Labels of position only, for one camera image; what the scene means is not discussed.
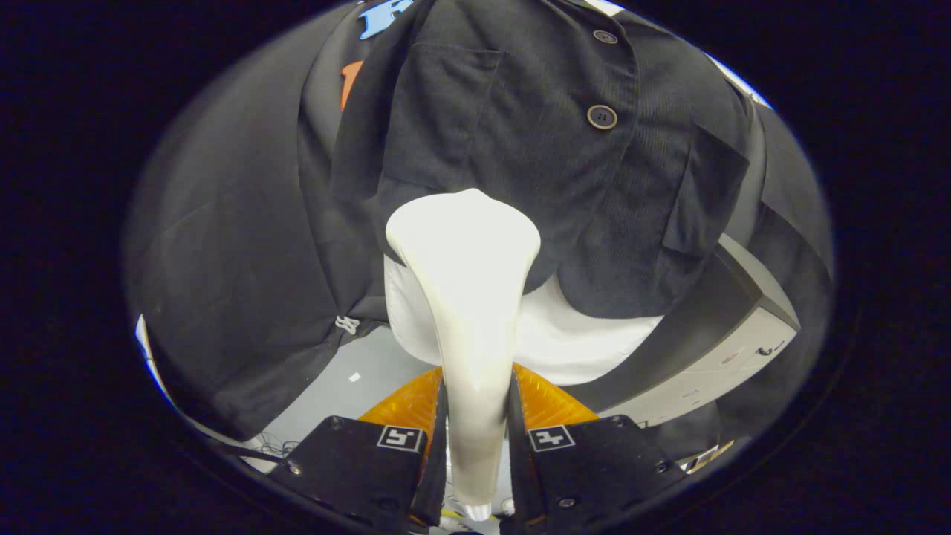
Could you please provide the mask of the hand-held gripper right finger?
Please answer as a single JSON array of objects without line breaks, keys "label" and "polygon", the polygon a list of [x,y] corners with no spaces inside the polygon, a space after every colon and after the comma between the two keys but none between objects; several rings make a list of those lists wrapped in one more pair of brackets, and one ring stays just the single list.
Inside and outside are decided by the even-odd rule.
[{"label": "hand-held gripper right finger", "polygon": [[600,533],[686,478],[625,415],[601,418],[549,380],[513,366],[508,396],[512,533]]}]

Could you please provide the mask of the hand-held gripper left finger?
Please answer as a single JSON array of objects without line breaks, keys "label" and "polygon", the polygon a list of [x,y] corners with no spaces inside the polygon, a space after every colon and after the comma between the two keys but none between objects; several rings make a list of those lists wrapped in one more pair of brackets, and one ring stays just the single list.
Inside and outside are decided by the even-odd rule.
[{"label": "hand-held gripper left finger", "polygon": [[381,533],[427,532],[441,523],[447,411],[442,370],[428,370],[360,418],[325,418],[285,458],[285,485]]}]

